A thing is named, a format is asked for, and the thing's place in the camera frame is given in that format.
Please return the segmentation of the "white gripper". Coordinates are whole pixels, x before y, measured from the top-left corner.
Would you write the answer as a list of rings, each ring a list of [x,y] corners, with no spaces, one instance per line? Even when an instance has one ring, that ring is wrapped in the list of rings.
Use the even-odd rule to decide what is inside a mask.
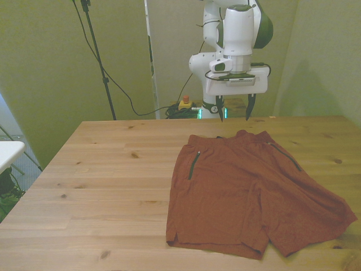
[[[250,71],[243,74],[231,74],[228,72],[205,74],[208,95],[217,95],[215,104],[217,106],[220,120],[223,121],[224,99],[223,95],[248,95],[246,108],[246,121],[250,118],[255,102],[256,94],[265,93],[268,88],[268,66],[252,67]]]

